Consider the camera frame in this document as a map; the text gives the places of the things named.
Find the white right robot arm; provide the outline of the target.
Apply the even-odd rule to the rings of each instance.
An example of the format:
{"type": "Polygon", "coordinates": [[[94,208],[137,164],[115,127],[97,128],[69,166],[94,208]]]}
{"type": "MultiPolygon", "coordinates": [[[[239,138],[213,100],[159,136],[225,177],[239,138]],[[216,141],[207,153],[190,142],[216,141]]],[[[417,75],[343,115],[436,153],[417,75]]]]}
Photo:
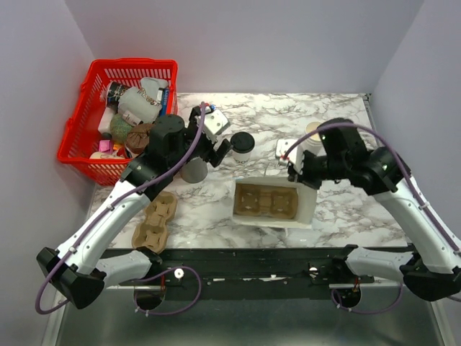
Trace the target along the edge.
{"type": "Polygon", "coordinates": [[[325,181],[348,180],[373,197],[401,227],[409,252],[344,247],[331,273],[342,283],[371,276],[404,284],[425,301],[460,292],[460,239],[418,188],[411,169],[372,129],[334,118],[305,134],[279,155],[292,181],[317,190],[325,181]]]}

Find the black cup lid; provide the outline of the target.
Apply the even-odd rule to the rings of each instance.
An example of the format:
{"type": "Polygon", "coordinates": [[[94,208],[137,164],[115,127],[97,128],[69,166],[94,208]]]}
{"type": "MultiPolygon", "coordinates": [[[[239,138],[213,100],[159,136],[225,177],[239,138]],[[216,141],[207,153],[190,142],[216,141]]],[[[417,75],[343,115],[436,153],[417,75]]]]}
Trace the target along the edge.
{"type": "Polygon", "coordinates": [[[248,132],[237,132],[234,133],[230,138],[230,143],[233,147],[233,151],[239,154],[247,154],[253,151],[255,147],[255,139],[248,132]]]}

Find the stack of white paper cups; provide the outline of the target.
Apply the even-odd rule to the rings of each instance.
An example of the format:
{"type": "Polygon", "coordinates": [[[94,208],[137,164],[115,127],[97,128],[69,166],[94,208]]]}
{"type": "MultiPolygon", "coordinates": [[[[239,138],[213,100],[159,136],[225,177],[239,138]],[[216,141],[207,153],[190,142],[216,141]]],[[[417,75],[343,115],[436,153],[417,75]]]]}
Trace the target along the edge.
{"type": "MultiPolygon", "coordinates": [[[[318,122],[318,121],[311,122],[311,123],[307,124],[306,128],[305,128],[305,132],[310,133],[310,132],[316,130],[317,127],[320,124],[321,123],[318,122]]],[[[323,148],[323,144],[321,142],[321,138],[320,138],[318,133],[316,133],[316,134],[312,135],[311,137],[305,139],[301,146],[302,146],[304,151],[309,151],[314,155],[318,155],[319,152],[321,151],[321,149],[323,148]]]]}

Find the white paper cup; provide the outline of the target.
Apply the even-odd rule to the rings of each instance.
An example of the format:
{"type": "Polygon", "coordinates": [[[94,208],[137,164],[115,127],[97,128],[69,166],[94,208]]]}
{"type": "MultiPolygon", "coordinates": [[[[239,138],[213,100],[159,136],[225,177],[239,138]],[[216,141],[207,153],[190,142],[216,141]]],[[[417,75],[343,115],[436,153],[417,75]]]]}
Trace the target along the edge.
{"type": "Polygon", "coordinates": [[[252,149],[240,150],[233,148],[232,157],[237,164],[246,164],[251,158],[252,149]]]}

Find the light blue paper bag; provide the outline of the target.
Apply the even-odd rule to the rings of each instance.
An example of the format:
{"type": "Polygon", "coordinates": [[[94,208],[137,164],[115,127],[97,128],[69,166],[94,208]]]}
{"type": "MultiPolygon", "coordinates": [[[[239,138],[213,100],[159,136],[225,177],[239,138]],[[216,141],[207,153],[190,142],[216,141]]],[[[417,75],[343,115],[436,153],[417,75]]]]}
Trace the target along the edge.
{"type": "Polygon", "coordinates": [[[309,229],[316,207],[317,191],[298,182],[290,182],[285,177],[264,176],[237,179],[233,185],[233,207],[231,217],[237,224],[255,227],[279,229],[309,229]],[[293,219],[238,216],[233,212],[234,195],[237,184],[270,185],[278,187],[294,187],[298,194],[297,214],[293,219]]]}

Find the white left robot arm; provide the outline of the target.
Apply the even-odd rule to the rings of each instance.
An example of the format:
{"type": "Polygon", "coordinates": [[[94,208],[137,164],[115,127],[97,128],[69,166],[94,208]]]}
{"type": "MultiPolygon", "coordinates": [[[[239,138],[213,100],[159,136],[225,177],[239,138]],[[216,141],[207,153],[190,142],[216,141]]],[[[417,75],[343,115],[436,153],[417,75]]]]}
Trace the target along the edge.
{"type": "Polygon", "coordinates": [[[68,240],[53,249],[43,248],[37,262],[51,284],[78,309],[92,304],[105,288],[127,281],[155,283],[160,257],[147,247],[103,258],[105,250],[125,225],[147,207],[188,162],[199,158],[217,167],[231,150],[229,140],[216,146],[230,126],[219,110],[201,104],[188,121],[178,115],[158,117],[149,131],[143,152],[122,172],[109,197],[68,240]]]}

